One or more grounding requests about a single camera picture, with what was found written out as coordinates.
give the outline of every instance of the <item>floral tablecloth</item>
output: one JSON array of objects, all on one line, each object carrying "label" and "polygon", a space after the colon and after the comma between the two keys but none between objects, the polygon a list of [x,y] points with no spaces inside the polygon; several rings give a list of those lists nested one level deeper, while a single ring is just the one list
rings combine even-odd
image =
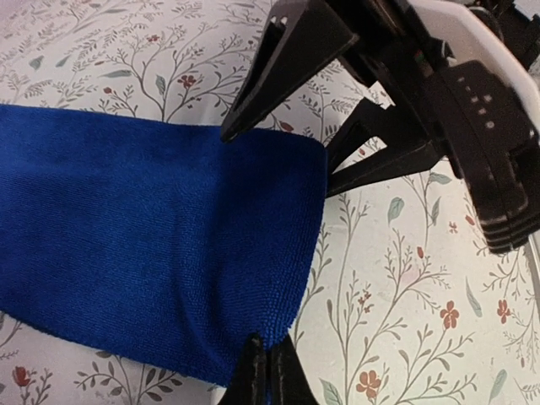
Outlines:
[{"label": "floral tablecloth", "polygon": [[[27,2],[0,23],[0,102],[218,125],[270,6]],[[540,65],[532,71],[540,75]],[[262,126],[326,143],[362,97],[389,102],[333,62]],[[372,140],[353,159],[382,146]],[[291,329],[319,402],[540,404],[532,253],[488,254],[466,188],[446,162],[327,200]],[[219,393],[0,315],[3,405],[202,405]]]}]

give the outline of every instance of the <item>towel fold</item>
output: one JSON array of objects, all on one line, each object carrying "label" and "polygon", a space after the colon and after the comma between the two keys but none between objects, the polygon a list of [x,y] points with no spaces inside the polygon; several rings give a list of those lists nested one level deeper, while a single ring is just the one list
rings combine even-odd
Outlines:
[{"label": "towel fold", "polygon": [[0,310],[227,385],[286,335],[326,191],[308,138],[0,105]]}]

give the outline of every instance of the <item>blue towel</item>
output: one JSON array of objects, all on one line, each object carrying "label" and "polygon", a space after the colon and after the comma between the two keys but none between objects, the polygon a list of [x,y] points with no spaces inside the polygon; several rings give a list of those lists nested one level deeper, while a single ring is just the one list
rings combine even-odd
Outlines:
[{"label": "blue towel", "polygon": [[286,336],[326,191],[316,141],[0,105],[0,310],[227,385]]}]

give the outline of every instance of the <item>folded blue fabric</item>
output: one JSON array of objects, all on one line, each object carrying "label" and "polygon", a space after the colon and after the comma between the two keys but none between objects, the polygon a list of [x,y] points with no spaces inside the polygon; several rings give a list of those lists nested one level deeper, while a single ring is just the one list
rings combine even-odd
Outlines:
[{"label": "folded blue fabric", "polygon": [[0,310],[227,385],[286,335],[326,191],[316,141],[0,105]]}]

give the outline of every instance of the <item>blue cloth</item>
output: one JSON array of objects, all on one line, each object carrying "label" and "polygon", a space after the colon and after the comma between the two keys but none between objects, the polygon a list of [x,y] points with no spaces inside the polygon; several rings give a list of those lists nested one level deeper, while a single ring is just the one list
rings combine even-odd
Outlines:
[{"label": "blue cloth", "polygon": [[254,130],[0,105],[0,310],[227,385],[249,333],[286,336],[326,152]]}]

